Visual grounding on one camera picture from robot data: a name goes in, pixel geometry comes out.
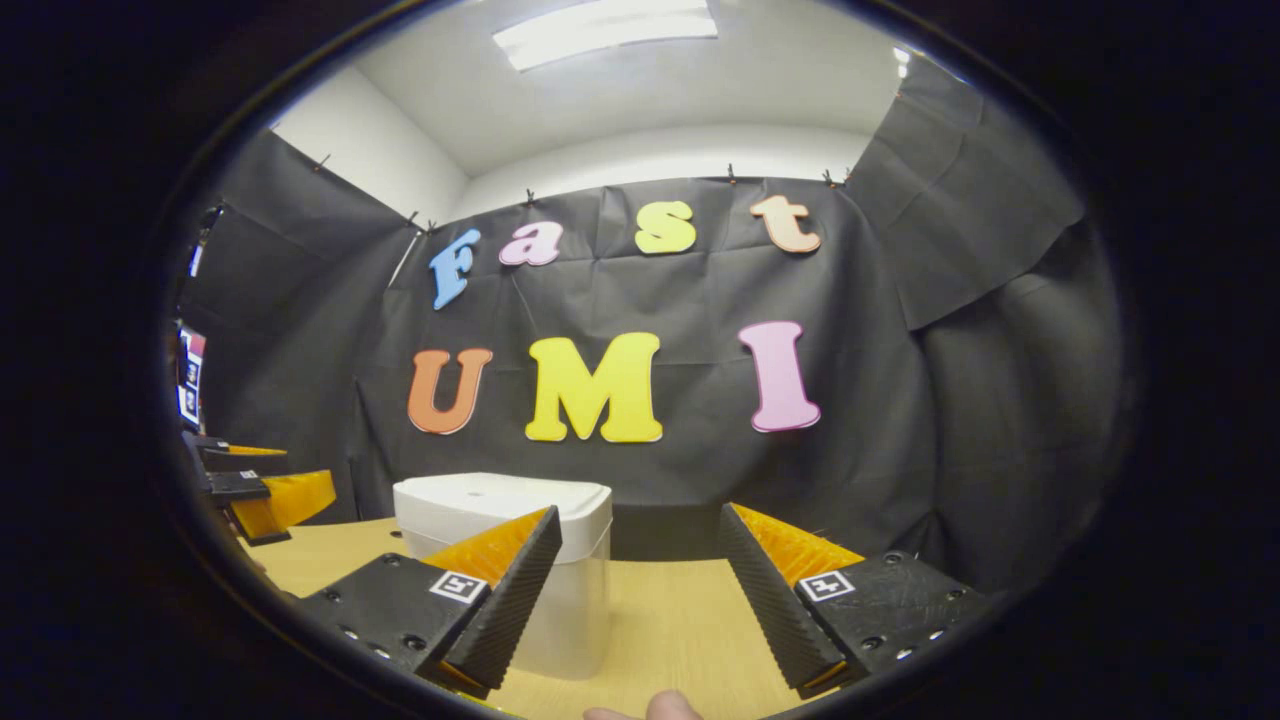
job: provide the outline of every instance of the plastic box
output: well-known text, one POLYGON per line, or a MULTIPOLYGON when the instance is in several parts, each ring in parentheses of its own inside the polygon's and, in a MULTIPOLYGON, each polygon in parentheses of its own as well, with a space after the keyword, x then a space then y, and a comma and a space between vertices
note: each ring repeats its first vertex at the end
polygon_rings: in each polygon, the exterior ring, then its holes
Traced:
POLYGON ((609 637, 612 491, 596 483, 493 473, 410 478, 393 487, 396 521, 413 557, 425 557, 548 505, 559 509, 563 544, 521 635, 512 666, 584 679, 604 661, 609 637))

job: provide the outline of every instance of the white wall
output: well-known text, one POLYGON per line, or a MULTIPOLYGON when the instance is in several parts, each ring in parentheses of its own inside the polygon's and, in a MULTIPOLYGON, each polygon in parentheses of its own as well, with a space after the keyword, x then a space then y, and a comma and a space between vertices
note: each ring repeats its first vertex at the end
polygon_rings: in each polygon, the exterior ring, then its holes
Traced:
POLYGON ((312 160, 415 222, 444 223, 467 176, 355 67, 279 118, 275 133, 312 160))
POLYGON ((844 178, 870 138, 781 126, 700 126, 620 135, 518 160, 471 181, 449 219, 538 197, 626 182, 723 177, 844 178))

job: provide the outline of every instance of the wooden table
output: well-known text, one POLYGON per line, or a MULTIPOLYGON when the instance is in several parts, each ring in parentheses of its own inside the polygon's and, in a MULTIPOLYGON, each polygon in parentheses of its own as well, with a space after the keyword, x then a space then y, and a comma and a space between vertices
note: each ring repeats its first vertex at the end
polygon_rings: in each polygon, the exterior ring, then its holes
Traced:
MULTIPOLYGON (((380 553, 408 555, 394 529, 394 518, 298 527, 293 539, 248 552, 280 589, 305 596, 380 553)), ((612 561, 609 594, 609 648, 594 678, 512 667, 488 702, 529 720, 575 720, 594 706, 644 717, 649 698, 666 688, 684 692, 707 720, 763 717, 800 703, 727 561, 612 561)))

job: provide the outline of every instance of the ceiling light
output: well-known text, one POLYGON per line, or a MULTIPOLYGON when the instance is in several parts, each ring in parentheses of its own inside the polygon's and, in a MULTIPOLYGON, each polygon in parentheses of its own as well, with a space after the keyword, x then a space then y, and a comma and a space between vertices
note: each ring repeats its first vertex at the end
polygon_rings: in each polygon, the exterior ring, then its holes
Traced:
POLYGON ((717 37, 707 0, 596 0, 493 35, 517 70, 628 42, 717 37))

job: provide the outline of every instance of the black backdrop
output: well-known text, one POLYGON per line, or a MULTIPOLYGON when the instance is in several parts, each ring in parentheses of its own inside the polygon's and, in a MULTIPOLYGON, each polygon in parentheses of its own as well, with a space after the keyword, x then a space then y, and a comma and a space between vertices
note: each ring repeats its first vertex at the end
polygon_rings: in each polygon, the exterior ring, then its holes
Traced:
MULTIPOLYGON (((860 552, 919 552, 984 589, 1047 569, 1096 510, 1120 397, 1119 314, 1100 238, 1032 136, 979 92, 913 63, 847 183, 673 179, 540 199, 413 228, 285 143, 260 137, 227 174, 184 318, 210 337, 211 433, 284 446, 335 471, 316 521, 392 512, 390 484, 468 470, 614 489, 614 557, 716 555, 733 500, 860 552), (790 255, 748 208, 806 205, 822 247, 790 255), (644 256, 646 202, 694 210, 695 245, 644 256), (520 225, 564 227, 549 265, 500 265, 520 225), (476 228, 467 290, 439 311, 430 259, 476 228), (750 425, 742 327, 794 320, 812 428, 750 425), (535 340, 589 368, 653 332, 657 443, 534 442, 535 340), (452 436, 406 413, 415 352, 486 347, 471 421, 452 436)), ((438 406, 458 366, 442 373, 438 406)))

